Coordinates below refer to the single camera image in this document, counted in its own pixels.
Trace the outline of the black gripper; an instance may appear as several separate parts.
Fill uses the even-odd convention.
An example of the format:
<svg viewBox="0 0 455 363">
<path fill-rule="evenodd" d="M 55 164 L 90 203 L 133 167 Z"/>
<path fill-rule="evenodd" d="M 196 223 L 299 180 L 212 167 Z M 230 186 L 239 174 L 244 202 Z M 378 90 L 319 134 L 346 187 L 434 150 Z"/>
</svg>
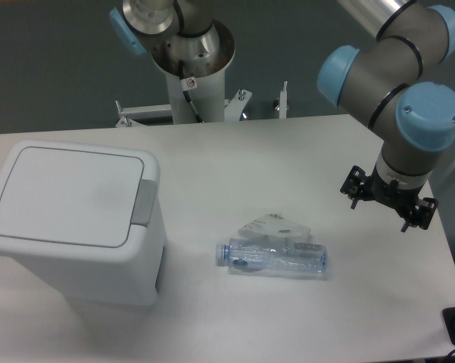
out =
<svg viewBox="0 0 455 363">
<path fill-rule="evenodd" d="M 403 189 L 399 181 L 393 179 L 386 183 L 378 173 L 367 175 L 359 166 L 352 167 L 340 192 L 351 200 L 351 209 L 359 201 L 371 200 L 394 209 L 404 220 L 401 232 L 409 227 L 428 230 L 438 208 L 435 198 L 419 199 L 420 187 Z"/>
</svg>

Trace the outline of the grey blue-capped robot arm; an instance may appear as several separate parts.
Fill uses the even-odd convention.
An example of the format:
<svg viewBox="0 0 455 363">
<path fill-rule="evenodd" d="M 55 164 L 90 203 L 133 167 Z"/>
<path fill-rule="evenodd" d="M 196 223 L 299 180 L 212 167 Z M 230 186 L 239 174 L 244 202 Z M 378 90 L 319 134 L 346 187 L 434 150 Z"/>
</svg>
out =
<svg viewBox="0 0 455 363">
<path fill-rule="evenodd" d="M 332 104 L 382 139 L 374 170 L 354 166 L 341 192 L 353 203 L 393 209 L 406 228 L 427 229 L 438 207 L 419 192 L 455 139 L 455 92 L 422 76 L 455 51 L 455 11 L 415 1 L 344 1 L 376 40 L 369 52 L 333 51 L 317 77 Z M 164 73 L 175 123 L 238 122 L 250 95 L 225 98 L 225 70 L 235 54 L 231 32 L 209 1 L 124 1 L 111 26 L 135 55 L 150 53 Z"/>
</svg>

